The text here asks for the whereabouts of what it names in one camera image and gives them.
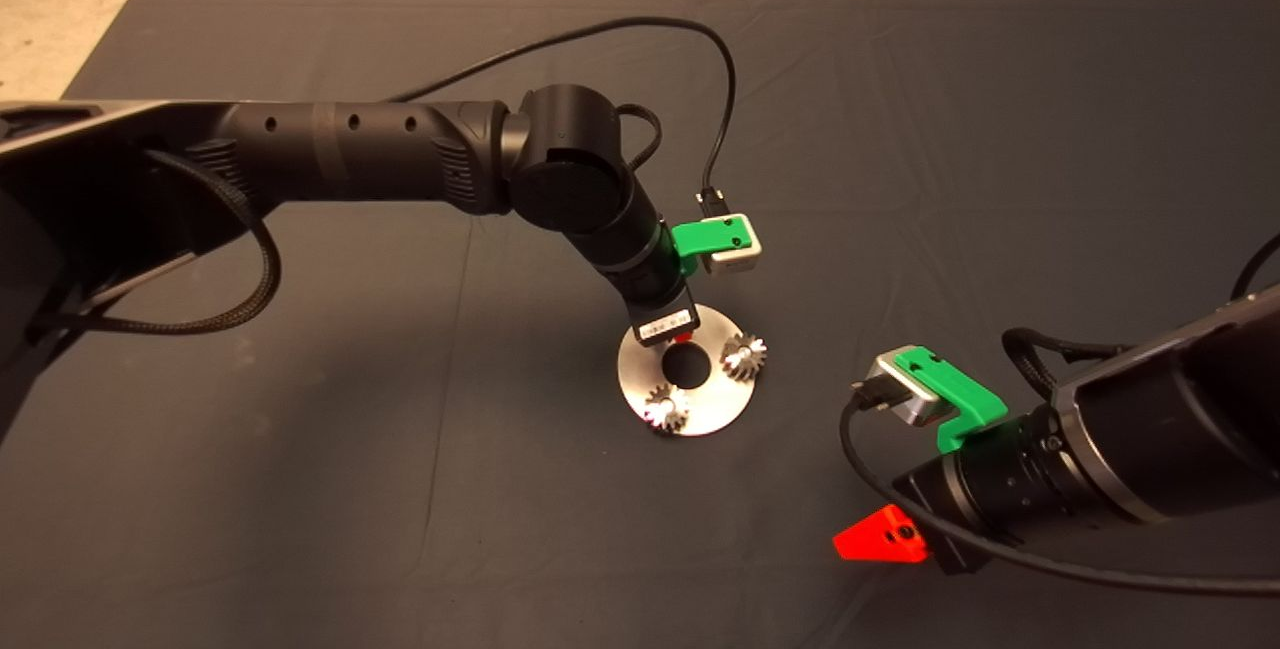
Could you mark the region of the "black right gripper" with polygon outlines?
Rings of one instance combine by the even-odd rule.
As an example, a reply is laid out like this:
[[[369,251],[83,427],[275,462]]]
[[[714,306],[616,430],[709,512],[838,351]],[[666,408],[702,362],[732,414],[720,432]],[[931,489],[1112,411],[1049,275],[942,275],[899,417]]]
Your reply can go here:
[[[1096,494],[1076,470],[1051,410],[968,437],[957,451],[897,476],[893,489],[931,515],[1012,547],[1096,526]],[[842,561],[923,563],[914,521],[886,504],[833,536]]]

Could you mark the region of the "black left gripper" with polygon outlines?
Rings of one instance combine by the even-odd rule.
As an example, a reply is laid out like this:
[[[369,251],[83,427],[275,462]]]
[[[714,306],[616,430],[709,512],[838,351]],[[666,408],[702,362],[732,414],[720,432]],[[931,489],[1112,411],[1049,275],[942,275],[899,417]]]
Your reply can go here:
[[[600,275],[622,298],[636,342],[690,343],[700,316],[666,221],[608,236],[604,250]]]

